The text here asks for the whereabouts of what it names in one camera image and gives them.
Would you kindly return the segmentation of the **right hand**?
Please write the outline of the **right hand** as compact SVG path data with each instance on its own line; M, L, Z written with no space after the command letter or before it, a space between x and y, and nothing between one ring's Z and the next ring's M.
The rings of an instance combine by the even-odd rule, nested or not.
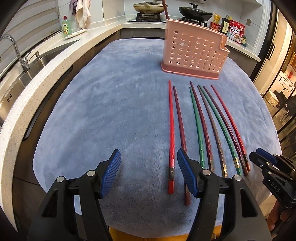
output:
M272 240L295 240L295 207L285 208L276 201L267 218Z

